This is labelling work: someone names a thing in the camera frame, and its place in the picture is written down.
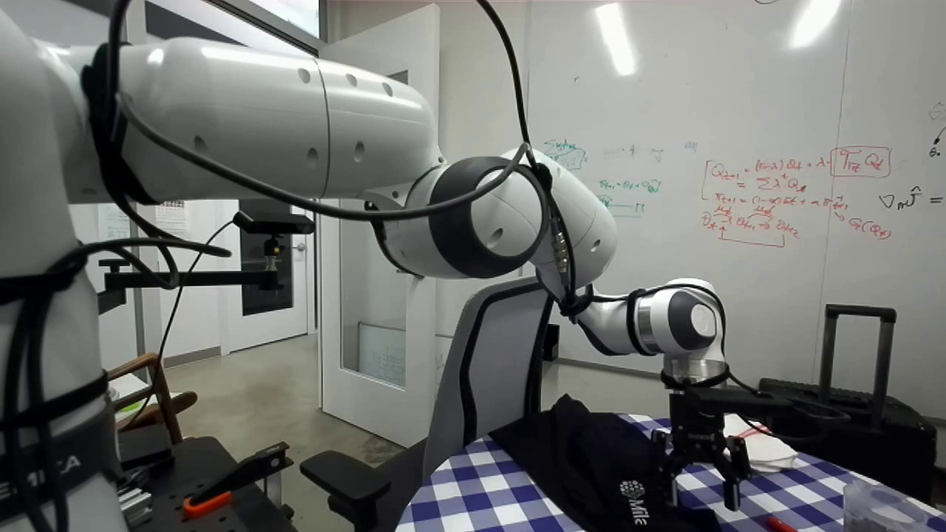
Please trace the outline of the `white door with glass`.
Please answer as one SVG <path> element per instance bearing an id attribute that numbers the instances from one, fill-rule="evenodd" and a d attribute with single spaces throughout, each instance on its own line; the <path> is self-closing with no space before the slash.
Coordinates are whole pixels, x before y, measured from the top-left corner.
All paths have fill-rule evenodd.
<path id="1" fill-rule="evenodd" d="M 399 88 L 430 111 L 438 136 L 440 10 L 436 4 L 322 50 L 329 61 L 381 76 L 374 112 Z M 319 230 L 322 408 L 409 447 L 428 434 L 436 359 L 436 282 L 399 272 L 368 223 L 323 219 Z"/>

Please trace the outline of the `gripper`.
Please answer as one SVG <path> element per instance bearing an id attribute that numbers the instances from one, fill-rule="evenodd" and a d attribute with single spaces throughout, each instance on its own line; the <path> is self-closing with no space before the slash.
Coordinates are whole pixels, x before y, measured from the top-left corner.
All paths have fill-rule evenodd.
<path id="1" fill-rule="evenodd" d="M 741 482 L 750 478 L 752 468 L 746 441 L 724 434 L 723 413 L 671 411 L 671 432 L 650 434 L 650 468 L 658 489 L 668 506 L 679 506 L 677 477 L 698 461 L 704 461 L 720 472 L 723 478 L 724 506 L 739 511 Z"/>

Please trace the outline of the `window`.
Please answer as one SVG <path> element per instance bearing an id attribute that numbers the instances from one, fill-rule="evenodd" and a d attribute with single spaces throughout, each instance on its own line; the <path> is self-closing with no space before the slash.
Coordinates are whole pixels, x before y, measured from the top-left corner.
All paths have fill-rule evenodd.
<path id="1" fill-rule="evenodd" d="M 318 56 L 327 36 L 327 0 L 203 0 L 271 37 Z"/>

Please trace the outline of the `black hood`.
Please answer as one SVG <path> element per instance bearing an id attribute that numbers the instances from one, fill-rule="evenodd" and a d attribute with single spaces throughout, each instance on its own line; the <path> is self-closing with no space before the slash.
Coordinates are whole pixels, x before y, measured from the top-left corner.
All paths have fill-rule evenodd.
<path id="1" fill-rule="evenodd" d="M 490 438 L 585 532 L 723 532 L 713 511 L 666 502 L 648 437 L 568 394 Z"/>

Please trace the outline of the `grey black office chair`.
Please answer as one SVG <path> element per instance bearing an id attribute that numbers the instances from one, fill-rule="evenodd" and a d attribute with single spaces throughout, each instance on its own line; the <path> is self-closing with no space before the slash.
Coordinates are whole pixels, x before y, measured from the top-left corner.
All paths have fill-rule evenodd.
<path id="1" fill-rule="evenodd" d="M 484 287 L 464 305 L 428 435 L 372 467 L 338 451 L 301 462 L 328 508 L 354 532 L 395 532 L 433 471 L 489 432 L 540 410 L 542 351 L 553 296 L 537 277 Z"/>

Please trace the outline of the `wooden chair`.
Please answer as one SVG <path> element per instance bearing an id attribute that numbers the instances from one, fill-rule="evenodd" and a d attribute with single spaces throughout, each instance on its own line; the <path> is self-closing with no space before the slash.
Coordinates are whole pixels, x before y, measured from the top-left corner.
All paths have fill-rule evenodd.
<path id="1" fill-rule="evenodd" d="M 185 440 L 178 414 L 194 406 L 198 394 L 171 391 L 158 354 L 142 354 L 106 370 L 106 374 L 116 431 L 161 426 L 168 432 L 171 444 L 177 445 Z"/>

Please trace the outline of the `blue white checkered tablecloth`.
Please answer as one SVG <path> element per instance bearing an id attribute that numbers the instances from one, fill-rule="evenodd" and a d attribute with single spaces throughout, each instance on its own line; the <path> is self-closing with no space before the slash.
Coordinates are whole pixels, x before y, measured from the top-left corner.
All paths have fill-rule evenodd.
<path id="1" fill-rule="evenodd" d="M 774 517 L 797 532 L 844 532 L 843 491 L 864 476 L 800 452 L 791 468 L 759 474 L 741 485 L 729 511 L 720 472 L 706 465 L 678 478 L 686 508 L 712 511 L 721 532 L 773 532 Z M 455 452 L 423 481 L 395 532 L 597 532 L 579 522 L 490 437 Z"/>

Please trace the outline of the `black suitcase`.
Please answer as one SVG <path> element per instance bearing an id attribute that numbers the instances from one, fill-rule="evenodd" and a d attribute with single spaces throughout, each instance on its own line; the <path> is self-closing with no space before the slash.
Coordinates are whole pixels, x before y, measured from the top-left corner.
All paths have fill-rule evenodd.
<path id="1" fill-rule="evenodd" d="M 879 320 L 873 388 L 870 392 L 832 386 L 837 323 L 841 316 Z M 825 306 L 822 361 L 816 384 L 761 378 L 760 391 L 803 406 L 831 407 L 847 420 L 797 410 L 770 415 L 766 426 L 788 437 L 804 454 L 851 469 L 919 501 L 932 502 L 936 472 L 936 429 L 914 408 L 888 394 L 896 311 L 892 307 Z"/>

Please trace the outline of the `paper calendar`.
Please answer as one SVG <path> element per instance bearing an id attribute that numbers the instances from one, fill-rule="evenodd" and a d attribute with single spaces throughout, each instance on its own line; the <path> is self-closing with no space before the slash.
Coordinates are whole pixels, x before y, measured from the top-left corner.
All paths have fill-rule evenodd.
<path id="1" fill-rule="evenodd" d="M 185 201 L 165 201 L 153 209 L 154 223 L 159 229 L 176 238 L 189 238 L 190 222 Z"/>

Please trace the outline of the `white cloth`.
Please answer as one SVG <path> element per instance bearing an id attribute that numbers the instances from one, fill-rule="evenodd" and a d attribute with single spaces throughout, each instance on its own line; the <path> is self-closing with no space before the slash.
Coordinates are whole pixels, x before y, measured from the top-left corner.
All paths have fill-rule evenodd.
<path id="1" fill-rule="evenodd" d="M 743 438 L 748 462 L 754 474 L 776 474 L 798 465 L 798 453 L 755 422 L 746 422 L 736 414 L 724 415 L 724 434 Z"/>

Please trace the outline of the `white door with dark window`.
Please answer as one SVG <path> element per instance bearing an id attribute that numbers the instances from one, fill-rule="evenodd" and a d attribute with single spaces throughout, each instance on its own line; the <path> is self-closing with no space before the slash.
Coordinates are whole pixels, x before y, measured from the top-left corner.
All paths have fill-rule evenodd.
<path id="1" fill-rule="evenodd" d="M 217 203 L 217 221 L 232 222 L 239 211 L 237 201 Z M 222 352 L 230 354 L 243 348 L 261 346 L 271 341 L 303 335 L 310 331 L 310 255 L 314 235 L 290 235 L 280 238 L 285 249 L 275 259 L 281 290 L 270 292 L 257 287 L 229 285 L 220 287 L 220 338 Z M 264 268 L 262 245 L 268 235 L 245 235 L 230 226 L 215 239 L 232 256 L 218 259 L 218 270 L 258 270 Z"/>

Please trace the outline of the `whiteboard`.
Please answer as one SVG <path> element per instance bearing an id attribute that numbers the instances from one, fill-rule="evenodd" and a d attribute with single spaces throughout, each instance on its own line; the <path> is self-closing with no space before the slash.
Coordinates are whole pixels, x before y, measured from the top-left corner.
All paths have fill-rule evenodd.
<path id="1" fill-rule="evenodd" d="M 712 283 L 747 383 L 811 383 L 828 304 L 898 313 L 946 420 L 946 0 L 537 2 L 534 144 L 614 216 L 605 294 Z"/>

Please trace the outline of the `clear plastic container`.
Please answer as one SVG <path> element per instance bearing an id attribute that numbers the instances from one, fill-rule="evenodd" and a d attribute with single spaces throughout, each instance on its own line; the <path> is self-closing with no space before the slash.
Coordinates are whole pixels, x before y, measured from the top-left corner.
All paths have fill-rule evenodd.
<path id="1" fill-rule="evenodd" d="M 843 488 L 844 532 L 929 532 L 929 516 L 898 491 L 861 479 Z"/>

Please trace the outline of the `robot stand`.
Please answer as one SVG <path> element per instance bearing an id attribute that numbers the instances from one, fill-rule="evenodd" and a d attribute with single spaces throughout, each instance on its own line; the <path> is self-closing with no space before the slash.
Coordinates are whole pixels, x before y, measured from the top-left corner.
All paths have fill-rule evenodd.
<path id="1" fill-rule="evenodd" d="M 152 426 L 121 432 L 118 445 L 119 494 L 129 532 L 297 532 L 293 518 L 270 502 L 260 482 L 235 491 L 231 504 L 219 511 L 182 518 L 187 495 L 244 459 L 234 458 L 215 437 L 173 445 L 166 429 Z"/>

